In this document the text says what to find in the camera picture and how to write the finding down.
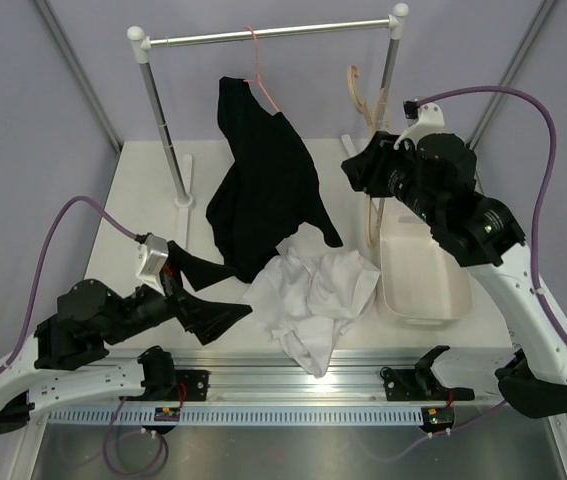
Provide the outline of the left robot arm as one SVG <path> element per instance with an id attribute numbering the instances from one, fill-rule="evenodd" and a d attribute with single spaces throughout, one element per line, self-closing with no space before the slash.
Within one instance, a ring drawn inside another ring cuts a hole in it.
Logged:
<path id="1" fill-rule="evenodd" d="M 91 366 L 105 359 L 110 347 L 170 320 L 207 345 L 251 313 L 246 304 L 195 295 L 235 276 L 233 268 L 151 234 L 136 241 L 141 284 L 131 295 L 83 280 L 58 298 L 56 313 L 37 326 L 19 354 L 0 360 L 0 435 L 23 428 L 34 414 L 108 395 L 168 398 L 178 376 L 171 354 L 159 346 L 113 368 Z"/>

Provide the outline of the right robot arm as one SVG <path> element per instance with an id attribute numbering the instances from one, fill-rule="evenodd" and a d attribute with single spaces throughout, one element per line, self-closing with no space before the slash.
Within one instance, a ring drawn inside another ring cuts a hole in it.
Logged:
<path id="1" fill-rule="evenodd" d="M 505 354 L 463 354 L 436 346 L 415 364 L 429 399 L 499 395 L 520 414 L 567 413 L 567 321 L 547 313 L 550 293 L 532 273 L 532 252 L 511 211 L 475 189 L 477 157 L 451 133 L 418 141 L 376 132 L 343 161 L 351 188 L 394 198 L 429 228 L 434 241 L 478 281 L 514 336 Z"/>

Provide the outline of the beige wooden hanger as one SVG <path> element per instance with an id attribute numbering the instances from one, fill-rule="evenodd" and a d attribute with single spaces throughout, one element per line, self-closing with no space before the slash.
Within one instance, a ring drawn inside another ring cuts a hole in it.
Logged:
<path id="1" fill-rule="evenodd" d="M 359 78 L 359 69 L 356 65 L 350 65 L 347 69 L 347 83 L 350 98 L 354 104 L 354 108 L 358 114 L 362 115 L 368 128 L 369 137 L 374 133 L 386 127 L 385 112 L 388 104 L 389 87 L 382 86 L 379 89 L 376 103 L 370 107 L 367 102 L 362 99 L 357 89 L 357 79 Z M 370 248 L 378 244 L 380 238 L 380 228 L 382 223 L 382 215 L 384 211 L 384 201 L 381 200 L 378 206 L 371 196 L 366 196 L 366 240 Z"/>

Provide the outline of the white t shirt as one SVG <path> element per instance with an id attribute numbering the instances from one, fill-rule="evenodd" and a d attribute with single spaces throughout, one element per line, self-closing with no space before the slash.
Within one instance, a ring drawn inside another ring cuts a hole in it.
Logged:
<path id="1" fill-rule="evenodd" d="M 372 306 L 380 270 L 358 251 L 271 259 L 242 300 L 283 352 L 306 373 L 327 373 L 338 339 Z"/>

